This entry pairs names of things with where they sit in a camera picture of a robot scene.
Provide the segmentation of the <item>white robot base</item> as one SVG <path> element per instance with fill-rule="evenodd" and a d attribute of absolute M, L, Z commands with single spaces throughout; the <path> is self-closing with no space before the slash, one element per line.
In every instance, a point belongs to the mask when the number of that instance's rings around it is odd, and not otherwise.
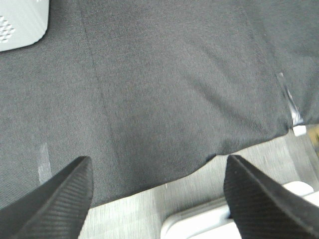
<path fill-rule="evenodd" d="M 291 193 L 319 207 L 319 191 L 305 182 L 293 181 L 282 185 Z M 262 203 L 253 216 L 274 216 Z M 241 239 L 224 198 L 210 201 L 169 216 L 162 224 L 160 239 Z"/>

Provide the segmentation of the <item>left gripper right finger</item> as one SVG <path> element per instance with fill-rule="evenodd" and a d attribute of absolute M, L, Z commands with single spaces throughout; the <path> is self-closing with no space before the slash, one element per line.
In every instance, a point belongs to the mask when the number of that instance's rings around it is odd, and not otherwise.
<path fill-rule="evenodd" d="M 227 158 L 223 191 L 243 239 L 319 237 L 319 208 L 239 155 Z"/>

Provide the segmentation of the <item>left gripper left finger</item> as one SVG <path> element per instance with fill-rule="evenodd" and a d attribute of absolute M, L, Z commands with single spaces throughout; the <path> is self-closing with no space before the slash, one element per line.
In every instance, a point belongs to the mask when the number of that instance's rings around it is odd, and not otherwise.
<path fill-rule="evenodd" d="M 80 156 L 0 211 L 2 239 L 76 239 L 94 191 L 92 160 Z"/>

